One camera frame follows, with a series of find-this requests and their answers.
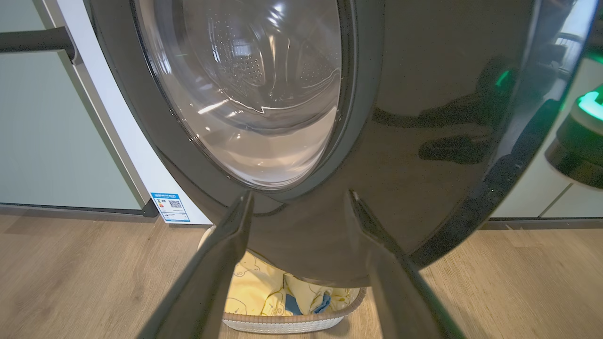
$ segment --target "yellow fabric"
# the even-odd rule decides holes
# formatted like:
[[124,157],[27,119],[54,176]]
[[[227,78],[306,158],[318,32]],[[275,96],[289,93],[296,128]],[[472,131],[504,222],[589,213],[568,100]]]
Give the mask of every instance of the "yellow fabric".
[[285,310],[285,296],[297,300],[303,314],[312,314],[328,293],[331,303],[327,312],[349,306],[358,296],[359,288],[332,288],[309,284],[246,252],[236,264],[224,312],[243,315],[292,315]]

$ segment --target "glossy black panel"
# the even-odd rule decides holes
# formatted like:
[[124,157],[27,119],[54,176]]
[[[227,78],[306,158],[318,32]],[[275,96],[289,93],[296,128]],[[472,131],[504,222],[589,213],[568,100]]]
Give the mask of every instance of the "glossy black panel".
[[[570,27],[576,37],[571,42],[561,37],[568,36],[576,16],[590,22],[595,10],[592,0],[386,0],[384,11],[374,1],[350,4],[356,13],[350,20],[356,32],[350,68],[358,72],[344,81],[365,91],[356,88],[340,102],[358,99],[364,108],[342,114],[349,117],[342,131],[347,136],[307,182],[271,196],[287,205],[255,216],[249,239],[252,251],[285,271],[348,287],[368,279],[346,235],[344,193],[358,192],[419,265],[457,246],[494,211],[539,148],[589,25]],[[141,125],[164,161],[173,163],[168,169],[179,184],[217,223],[227,196],[233,199],[243,188],[190,147],[163,98],[145,105],[145,92],[160,90],[139,64],[144,57],[140,46],[132,45],[135,26],[132,13],[125,12],[130,9],[119,0],[97,1],[94,7],[103,8],[95,15],[105,53]],[[382,25],[379,13],[385,13],[382,51],[371,43],[381,38],[375,36]],[[120,29],[111,27],[118,24]],[[367,65],[362,60],[381,54],[375,96],[377,73],[360,68]],[[364,69],[374,70],[378,63],[372,65]],[[367,102],[376,103],[368,121]],[[256,204],[268,199],[255,196]]]

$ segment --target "floor plank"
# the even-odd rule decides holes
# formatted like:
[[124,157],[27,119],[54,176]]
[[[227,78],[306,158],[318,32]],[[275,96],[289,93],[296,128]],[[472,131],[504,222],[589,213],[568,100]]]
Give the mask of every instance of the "floor plank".
[[[0,209],[0,338],[133,338],[203,229]],[[603,229],[484,230],[421,274],[469,338],[603,338]],[[372,294],[332,329],[221,339],[381,338]]]

